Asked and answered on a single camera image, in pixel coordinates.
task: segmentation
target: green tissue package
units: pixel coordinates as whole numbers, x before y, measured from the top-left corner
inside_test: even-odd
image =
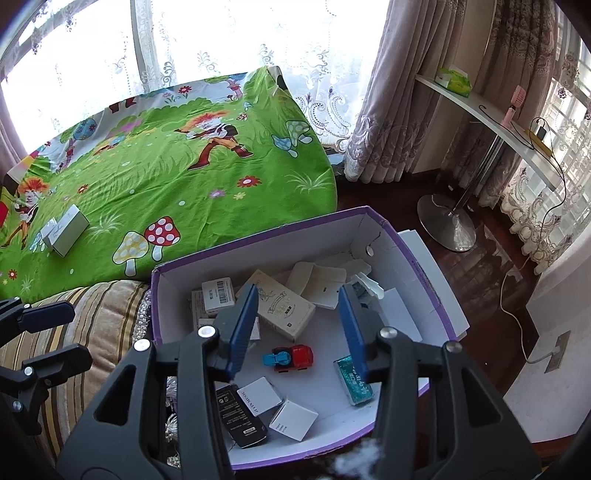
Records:
[[[435,82],[450,92],[457,93],[466,98],[472,91],[472,85],[470,84],[467,73],[457,67],[439,69],[435,76]]]
[[[353,359],[350,355],[333,363],[351,405],[359,405],[374,397],[371,385],[361,380],[361,377],[355,371]]]

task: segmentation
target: teal package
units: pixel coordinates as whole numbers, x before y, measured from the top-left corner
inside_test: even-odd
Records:
[[[371,385],[361,380],[361,377],[355,371],[350,355],[333,363],[351,405],[359,405],[374,397]]]

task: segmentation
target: purple edge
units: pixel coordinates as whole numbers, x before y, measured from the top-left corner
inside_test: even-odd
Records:
[[[389,222],[384,217],[382,217],[379,213],[377,213],[375,210],[373,210],[371,207],[368,207],[368,206],[356,207],[356,208],[352,208],[349,210],[342,210],[340,212],[330,213],[328,215],[323,215],[323,216],[311,218],[309,220],[303,220],[301,222],[290,223],[288,225],[283,225],[283,226],[280,226],[280,227],[277,227],[277,228],[274,228],[271,230],[267,230],[265,232],[256,233],[255,235],[251,235],[251,236],[247,236],[247,237],[244,237],[244,238],[241,238],[238,240],[234,240],[234,241],[229,242],[227,244],[219,245],[217,247],[208,248],[207,250],[202,250],[202,251],[196,252],[194,254],[186,255],[185,257],[181,257],[177,260],[172,260],[172,261],[167,262],[165,264],[158,265],[154,269],[154,271],[152,272],[152,284],[151,284],[152,292],[158,291],[158,282],[160,280],[160,275],[166,271],[172,270],[173,268],[178,268],[178,267],[187,265],[189,263],[193,263],[198,260],[202,260],[203,258],[211,257],[213,255],[219,255],[221,253],[233,250],[235,248],[240,248],[240,247],[244,247],[245,245],[250,245],[250,244],[253,244],[256,242],[260,242],[261,240],[267,240],[269,238],[280,236],[280,235],[283,235],[284,233],[294,232],[296,230],[302,230],[304,228],[310,228],[310,227],[317,226],[317,225],[323,225],[324,223],[329,223],[329,222],[333,222],[335,220],[341,220],[343,218],[348,218],[348,217],[352,217],[352,216],[356,216],[356,215],[363,215],[363,214],[368,215],[370,218],[372,218],[373,220],[378,222],[382,226],[384,231],[394,241],[394,243],[400,249],[400,251],[405,256],[405,258],[407,260],[409,260],[410,265],[412,266],[418,279],[421,281],[421,284],[423,285],[423,288],[427,292],[427,295],[429,296],[429,299],[431,300],[431,303],[433,304],[435,311],[437,312],[437,314],[439,315],[439,318],[441,319],[441,323],[443,324],[443,327],[445,329],[447,337],[450,340],[455,340],[457,337],[456,337],[456,334],[453,330],[452,322],[451,322],[450,318],[448,317],[447,312],[445,311],[445,308],[443,307],[443,304],[441,303],[439,297],[437,296],[437,294],[435,293],[435,291],[433,290],[431,285],[429,285],[428,281],[426,280],[426,275],[424,275],[424,273],[419,271],[417,263],[415,261],[410,261],[410,260],[416,260],[416,259],[414,259],[412,252],[406,246],[406,244],[404,243],[402,238],[400,238],[400,236],[397,234],[396,230],[394,230],[394,228],[392,228],[392,225],[390,225]],[[162,337],[160,335],[160,321],[158,318],[158,295],[157,294],[152,295],[152,332],[154,334],[154,342],[157,345],[162,344]],[[428,390],[428,388],[429,388],[429,385],[427,384],[419,390],[418,394],[419,395],[424,394]],[[283,457],[277,457],[277,458],[273,458],[273,459],[269,459],[269,460],[263,460],[260,462],[240,463],[238,465],[232,465],[232,468],[234,470],[244,470],[244,469],[251,469],[251,468],[258,468],[258,467],[263,467],[263,466],[276,465],[278,463],[287,463],[287,462],[292,462],[295,460],[302,460],[305,458],[314,457],[317,455],[321,455],[323,453],[328,453],[333,450],[337,450],[337,449],[357,440],[358,438],[362,437],[363,435],[368,434],[369,432],[371,432],[373,430],[373,428],[374,428],[374,424],[371,423],[370,425],[367,425],[366,427],[362,428],[361,430],[358,430],[357,432],[349,435],[348,437],[340,439],[338,442],[331,443],[330,445],[324,445],[323,447],[317,448],[315,450],[308,450],[307,452],[296,453],[293,455],[288,455],[288,456],[283,456]]]

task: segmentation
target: green bedsheet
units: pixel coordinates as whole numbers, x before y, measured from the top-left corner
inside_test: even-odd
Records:
[[[111,105],[23,159],[1,201],[0,299],[33,302],[333,212],[336,187],[306,118],[261,68]],[[40,230],[72,204],[90,226],[62,258]]]

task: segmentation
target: white wall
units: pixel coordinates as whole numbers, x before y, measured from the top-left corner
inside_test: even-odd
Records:
[[[458,44],[454,65],[468,74],[473,83],[491,31],[495,0],[468,0],[462,35]],[[425,140],[413,173],[439,168],[443,157],[460,125],[464,110],[442,99]]]
[[[548,360],[525,365],[505,401],[532,442],[577,432],[591,410],[591,230],[587,228],[542,275],[527,309],[540,334],[530,358],[551,351],[571,330],[558,370]]]

